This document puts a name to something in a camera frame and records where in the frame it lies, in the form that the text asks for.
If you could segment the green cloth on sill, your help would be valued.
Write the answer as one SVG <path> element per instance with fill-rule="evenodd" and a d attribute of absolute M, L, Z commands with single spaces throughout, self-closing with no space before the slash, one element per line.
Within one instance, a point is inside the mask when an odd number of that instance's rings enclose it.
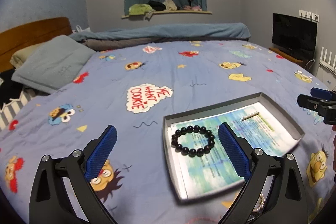
<path fill-rule="evenodd" d="M 134 4 L 130 6 L 128 15 L 129 16 L 144 16 L 145 19 L 151 19 L 155 9 L 153 9 L 148 4 Z"/>

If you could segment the gold bar hair clip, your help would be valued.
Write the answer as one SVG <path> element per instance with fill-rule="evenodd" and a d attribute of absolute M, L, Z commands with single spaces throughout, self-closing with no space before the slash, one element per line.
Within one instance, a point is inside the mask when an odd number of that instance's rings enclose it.
<path fill-rule="evenodd" d="M 255 117 L 255 116 L 258 116 L 260 113 L 257 111 L 257 112 L 255 112 L 255 113 L 252 113 L 252 114 L 248 114 L 247 116 L 245 116 L 245 117 L 243 117 L 242 119 L 241 119 L 241 121 L 243 122 L 243 121 L 246 121 L 246 120 L 248 120 L 248 119 L 251 119 L 251 118 L 253 118 L 253 117 Z"/>

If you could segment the grey-blue pillow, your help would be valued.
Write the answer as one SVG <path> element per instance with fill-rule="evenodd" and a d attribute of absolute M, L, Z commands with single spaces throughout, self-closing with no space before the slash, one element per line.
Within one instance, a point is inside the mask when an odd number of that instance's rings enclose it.
<path fill-rule="evenodd" d="M 94 54 L 69 36 L 57 36 L 30 55 L 12 80 L 51 94 L 71 83 Z"/>

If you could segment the striped black white pillow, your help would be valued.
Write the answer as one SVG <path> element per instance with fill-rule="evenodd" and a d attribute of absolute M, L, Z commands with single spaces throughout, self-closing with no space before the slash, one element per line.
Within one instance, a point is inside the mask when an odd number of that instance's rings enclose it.
<path fill-rule="evenodd" d="M 1 131 L 36 96 L 34 89 L 1 77 Z"/>

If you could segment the wooden window sill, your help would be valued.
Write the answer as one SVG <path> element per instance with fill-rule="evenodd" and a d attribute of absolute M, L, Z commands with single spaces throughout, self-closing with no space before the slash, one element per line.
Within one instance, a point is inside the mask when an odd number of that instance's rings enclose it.
<path fill-rule="evenodd" d="M 212 15 L 213 12 L 211 11 L 196 11 L 196 10 L 176 10 L 176 11 L 154 11 L 153 15 L 161 15 L 161 14 L 206 14 Z M 129 18 L 130 15 L 122 15 L 122 19 Z"/>

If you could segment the black television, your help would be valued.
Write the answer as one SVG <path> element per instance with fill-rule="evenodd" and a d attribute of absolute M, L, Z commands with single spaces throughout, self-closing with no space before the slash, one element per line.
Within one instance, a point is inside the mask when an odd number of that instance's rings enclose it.
<path fill-rule="evenodd" d="M 317 23 L 284 14 L 273 14 L 272 44 L 295 57 L 311 60 L 315 56 Z"/>

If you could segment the blue cartoon bedspread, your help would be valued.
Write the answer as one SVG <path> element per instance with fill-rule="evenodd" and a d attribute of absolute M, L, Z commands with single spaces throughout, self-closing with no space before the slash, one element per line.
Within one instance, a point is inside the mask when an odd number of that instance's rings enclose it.
<path fill-rule="evenodd" d="M 276 53 L 241 41 L 167 42 L 95 53 L 83 79 L 47 97 L 34 98 L 1 133 L 1 189 L 24 221 L 34 174 L 44 154 L 57 158 L 83 148 L 108 125 L 117 144 L 102 174 L 92 181 L 118 223 L 213 223 L 233 202 L 242 183 L 224 151 L 203 158 L 180 157 L 190 197 L 210 199 L 184 205 L 177 200 L 163 154 L 163 118 L 255 93 L 276 102 L 303 130 L 293 141 L 258 103 L 210 114 L 199 123 L 215 130 L 227 121 L 252 145 L 280 155 L 292 148 L 307 193 L 308 219 L 322 210 L 334 189 L 335 133 L 323 119 L 297 104 L 300 94 L 323 83 Z"/>

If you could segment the blue folded blanket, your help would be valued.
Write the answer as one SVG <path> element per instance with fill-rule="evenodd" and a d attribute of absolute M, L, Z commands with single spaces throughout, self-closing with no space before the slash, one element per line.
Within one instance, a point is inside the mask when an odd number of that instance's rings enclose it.
<path fill-rule="evenodd" d="M 189 40 L 249 40 L 251 33 L 243 23 L 165 24 L 105 32 L 82 31 L 70 38 L 94 51 Z"/>

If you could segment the white router with antennas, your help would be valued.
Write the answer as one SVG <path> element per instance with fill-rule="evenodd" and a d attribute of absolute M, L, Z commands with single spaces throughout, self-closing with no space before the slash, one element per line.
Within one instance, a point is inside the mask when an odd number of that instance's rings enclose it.
<path fill-rule="evenodd" d="M 332 53 L 332 51 L 329 51 L 327 48 L 322 47 L 319 64 L 327 70 L 331 71 L 331 73 L 335 73 L 335 63 L 336 56 Z"/>

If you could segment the olive pillow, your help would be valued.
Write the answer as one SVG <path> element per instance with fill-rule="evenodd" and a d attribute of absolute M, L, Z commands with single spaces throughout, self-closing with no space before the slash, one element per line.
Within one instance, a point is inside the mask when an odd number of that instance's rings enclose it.
<path fill-rule="evenodd" d="M 11 56 L 10 64 L 15 67 L 15 69 L 20 68 L 26 62 L 26 60 L 42 45 L 43 43 L 35 44 L 16 51 Z"/>

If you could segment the wall socket strip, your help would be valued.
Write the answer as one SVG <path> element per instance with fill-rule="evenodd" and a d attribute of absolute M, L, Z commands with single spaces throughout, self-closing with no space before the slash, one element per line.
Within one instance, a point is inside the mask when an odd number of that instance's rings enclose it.
<path fill-rule="evenodd" d="M 311 11 L 299 10 L 298 14 L 300 18 L 303 18 L 303 19 L 306 19 L 312 22 L 319 23 L 320 21 L 319 15 Z"/>

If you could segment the wooden headboard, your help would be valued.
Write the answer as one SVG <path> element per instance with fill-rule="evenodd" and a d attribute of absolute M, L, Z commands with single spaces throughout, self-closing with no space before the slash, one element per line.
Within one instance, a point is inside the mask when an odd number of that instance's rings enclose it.
<path fill-rule="evenodd" d="M 10 59 L 16 51 L 47 42 L 56 36 L 70 34 L 72 34 L 72 28 L 69 19 L 65 16 L 38 20 L 1 32 L 1 72 L 13 68 Z"/>

